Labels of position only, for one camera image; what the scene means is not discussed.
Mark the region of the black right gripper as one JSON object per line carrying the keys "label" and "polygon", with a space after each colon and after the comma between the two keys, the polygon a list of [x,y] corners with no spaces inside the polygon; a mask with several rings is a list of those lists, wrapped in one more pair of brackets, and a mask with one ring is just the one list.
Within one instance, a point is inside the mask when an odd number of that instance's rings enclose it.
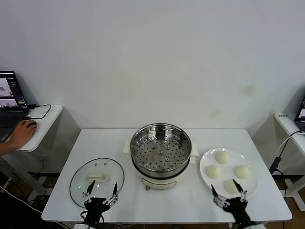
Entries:
{"label": "black right gripper", "polygon": [[247,207],[247,190],[244,190],[242,186],[233,179],[233,183],[235,184],[237,190],[241,194],[241,197],[235,197],[230,199],[224,199],[221,197],[215,190],[214,186],[211,185],[212,194],[213,194],[213,202],[220,208],[223,208],[225,212],[231,213],[236,223],[239,224],[247,224],[251,222],[250,217],[246,212]]}

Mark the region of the person's bare hand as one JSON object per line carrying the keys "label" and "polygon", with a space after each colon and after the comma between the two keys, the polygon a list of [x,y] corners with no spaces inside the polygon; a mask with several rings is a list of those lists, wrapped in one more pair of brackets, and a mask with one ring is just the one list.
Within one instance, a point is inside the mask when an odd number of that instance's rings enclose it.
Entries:
{"label": "person's bare hand", "polygon": [[37,128],[37,123],[33,120],[20,121],[10,136],[9,143],[13,150],[25,145],[33,136]]}

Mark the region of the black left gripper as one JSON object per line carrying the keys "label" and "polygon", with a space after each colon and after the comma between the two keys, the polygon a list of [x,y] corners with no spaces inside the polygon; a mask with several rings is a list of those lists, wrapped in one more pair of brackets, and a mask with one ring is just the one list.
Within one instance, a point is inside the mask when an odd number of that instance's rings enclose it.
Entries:
{"label": "black left gripper", "polygon": [[87,187],[86,191],[82,193],[84,206],[86,209],[86,216],[84,218],[85,224],[99,224],[101,215],[110,209],[109,205],[114,205],[118,200],[118,182],[116,181],[112,195],[109,198],[91,198],[96,180],[94,179]]}

